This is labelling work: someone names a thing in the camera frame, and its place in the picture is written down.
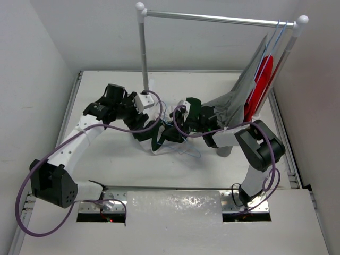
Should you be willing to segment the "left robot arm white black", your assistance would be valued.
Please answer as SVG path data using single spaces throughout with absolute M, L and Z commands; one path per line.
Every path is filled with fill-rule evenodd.
M 78 123 L 56 152 L 42 164 L 30 165 L 32 193 L 61 208 L 75 201 L 98 200 L 103 187 L 95 182 L 76 182 L 72 173 L 82 154 L 106 126 L 123 120 L 129 130 L 141 130 L 148 119 L 144 112 L 154 105 L 147 92 L 128 93 L 124 87 L 108 84 L 104 94 L 83 111 Z

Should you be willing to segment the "light blue hanger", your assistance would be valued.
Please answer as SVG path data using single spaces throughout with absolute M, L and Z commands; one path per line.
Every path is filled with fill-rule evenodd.
M 161 118 L 161 127 L 158 131 L 157 135 L 157 143 L 158 149 L 155 150 L 153 153 L 155 155 L 163 155 L 170 152 L 176 152 L 179 155 L 188 155 L 190 157 L 200 159 L 201 158 L 201 152 L 194 146 L 191 138 L 185 138 L 181 136 L 181 142 L 176 143 L 172 141 L 164 140 L 161 142 L 161 135 L 165 131 L 165 128 L 172 127 L 173 124 L 170 123 L 170 118 L 167 117 L 167 114 L 169 111 L 167 110 L 167 105 L 164 101 L 161 101 L 161 104 L 163 106 L 163 113 Z

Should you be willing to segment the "green and white t shirt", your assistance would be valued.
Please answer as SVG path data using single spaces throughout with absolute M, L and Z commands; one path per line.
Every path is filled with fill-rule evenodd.
M 170 113 L 172 112 L 172 110 L 174 110 L 174 108 L 175 108 L 174 106 L 169 106 L 169 107 L 167 106 L 167 110 L 169 111 L 169 113 L 167 114 L 167 117 L 170 118 L 171 124 L 173 124 L 173 121 L 170 117 Z M 149 126 L 153 125 L 159 114 L 161 114 L 161 119 L 162 119 L 163 109 L 164 108 L 162 105 L 156 104 L 153 108 L 147 110 L 146 113 L 149 116 L 149 120 L 146 122 L 143 129 L 146 129 Z M 158 149 L 158 146 L 156 145 L 156 143 L 157 143 L 158 131 L 162 125 L 161 119 L 159 120 L 158 124 L 153 129 L 147 132 L 144 132 L 144 133 L 132 134 L 134 139 L 138 141 L 138 143 L 140 144 L 143 150 L 153 153 L 155 150 Z M 172 127 L 165 128 L 165 131 L 161 135 L 161 142 L 163 142 L 164 140 L 167 140 L 167 141 L 180 143 L 181 136 L 185 138 L 189 138 L 189 137 L 186 137 L 180 134 L 173 124 Z

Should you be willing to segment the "blue hanger with red shirt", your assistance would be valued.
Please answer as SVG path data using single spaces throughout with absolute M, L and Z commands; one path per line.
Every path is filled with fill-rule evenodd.
M 274 37 L 273 37 L 273 39 L 272 39 L 272 41 L 271 41 L 271 43 L 270 43 L 270 45 L 269 45 L 267 51 L 266 51 L 265 57 L 266 57 L 266 56 L 270 57 L 270 56 L 272 56 L 274 53 L 276 53 L 276 50 L 277 50 L 277 47 L 278 47 L 278 43 L 279 43 L 279 41 L 280 41 L 280 39 L 281 39 L 281 37 L 282 37 L 283 32 L 286 30 L 287 25 L 288 25 L 288 21 L 284 22 L 284 25 L 283 25 L 281 28 L 278 27 L 278 30 L 277 30 L 277 32 L 275 33 L 275 35 L 274 35 Z M 258 74 L 261 75 L 261 74 L 263 74 L 263 72 L 264 72 L 264 71 L 261 71 L 261 70 L 259 69 Z

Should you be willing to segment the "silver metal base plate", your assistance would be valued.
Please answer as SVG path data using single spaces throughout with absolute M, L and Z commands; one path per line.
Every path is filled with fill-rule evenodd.
M 211 206 L 213 212 L 222 214 L 233 214 L 249 209 L 252 213 L 269 213 L 269 206 L 266 194 L 255 197 L 246 206 L 239 200 L 237 189 L 226 190 L 190 190 L 190 189 L 119 189 L 109 188 L 105 190 L 102 199 L 107 201 L 101 205 L 89 202 L 79 204 L 80 214 L 116 214 L 125 213 L 128 201 L 139 208 L 147 204 L 174 206 L 176 209 L 203 208 Z

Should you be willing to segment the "grey t shirt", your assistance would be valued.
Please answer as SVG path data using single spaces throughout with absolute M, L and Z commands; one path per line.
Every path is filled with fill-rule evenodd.
M 265 35 L 230 92 L 203 104 L 214 108 L 220 128 L 234 127 L 243 122 L 244 105 L 250 92 L 255 88 L 254 77 L 261 64 L 267 42 L 268 36 Z

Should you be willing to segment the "blue hanger with grey shirt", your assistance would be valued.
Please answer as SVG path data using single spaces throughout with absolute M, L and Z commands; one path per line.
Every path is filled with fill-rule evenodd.
M 280 22 L 281 22 L 281 21 L 278 20 L 278 24 L 276 25 L 275 31 L 274 31 L 273 34 L 271 35 L 270 39 L 266 42 L 265 49 L 264 49 L 264 51 L 263 51 L 263 53 L 262 53 L 262 56 L 261 56 L 259 65 L 258 65 L 258 67 L 257 67 L 257 69 L 256 69 L 256 72 L 255 72 L 255 74 L 254 74 L 254 77 L 253 77 L 254 80 L 256 79 L 256 76 L 257 76 L 257 74 L 258 74 L 258 72 L 259 72 L 260 65 L 261 65 L 261 63 L 262 63 L 262 61 L 263 61 L 263 59 L 264 59 L 264 57 L 265 57 L 265 55 L 266 55 L 266 51 L 267 51 L 267 49 L 268 49 L 268 47 L 269 47 L 269 45 L 270 45 L 270 43 L 271 43 L 271 41 L 272 41 L 272 39 L 273 39 L 275 33 L 276 33 L 277 30 L 278 30 L 278 27 L 279 27 L 279 23 L 280 23 Z

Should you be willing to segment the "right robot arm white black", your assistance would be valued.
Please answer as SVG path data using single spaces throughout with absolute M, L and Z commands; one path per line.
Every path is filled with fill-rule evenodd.
M 282 141 L 261 120 L 244 122 L 235 127 L 217 127 L 217 116 L 213 108 L 179 105 L 172 113 L 178 132 L 191 138 L 202 137 L 208 147 L 220 149 L 239 146 L 249 168 L 245 179 L 239 185 L 239 200 L 247 206 L 262 192 L 268 191 L 275 175 L 279 174 L 276 163 L 286 153 Z

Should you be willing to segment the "red t shirt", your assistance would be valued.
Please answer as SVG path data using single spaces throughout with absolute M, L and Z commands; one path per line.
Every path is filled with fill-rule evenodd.
M 273 56 L 266 56 L 261 62 L 258 73 L 255 78 L 256 87 L 250 93 L 246 103 L 244 105 L 244 122 L 249 122 L 252 119 L 253 114 L 256 111 L 257 105 L 261 99 L 261 96 L 270 80 L 271 73 L 273 71 Z

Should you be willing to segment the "white metal clothes rack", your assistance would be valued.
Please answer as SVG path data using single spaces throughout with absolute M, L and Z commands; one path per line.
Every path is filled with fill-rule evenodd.
M 298 17 L 294 22 L 279 22 L 279 21 L 268 21 L 268 20 L 257 20 L 257 19 L 246 19 L 246 18 L 232 18 L 226 16 L 213 16 L 213 15 L 201 15 L 201 14 L 189 14 L 189 13 L 176 13 L 176 12 L 165 12 L 165 11 L 154 11 L 145 8 L 144 3 L 138 2 L 135 4 L 135 10 L 137 14 L 137 22 L 139 29 L 139 40 L 140 40 L 140 52 L 141 52 L 141 63 L 142 63 L 142 80 L 143 88 L 149 89 L 148 70 L 147 70 L 147 55 L 146 55 L 146 40 L 145 40 L 145 18 L 167 18 L 167 19 L 179 19 L 179 20 L 193 20 L 193 21 L 205 21 L 205 22 L 216 22 L 216 23 L 227 23 L 227 24 L 240 24 L 246 26 L 256 27 L 270 27 L 270 28 L 282 28 L 291 29 L 292 35 L 277 63 L 276 68 L 269 80 L 267 89 L 264 90 L 263 95 L 260 98 L 259 104 L 257 105 L 256 111 L 253 118 L 258 119 L 260 111 L 267 100 L 276 76 L 280 73 L 284 66 L 295 42 L 298 37 L 302 34 L 303 29 L 309 22 L 309 18 L 306 15 Z

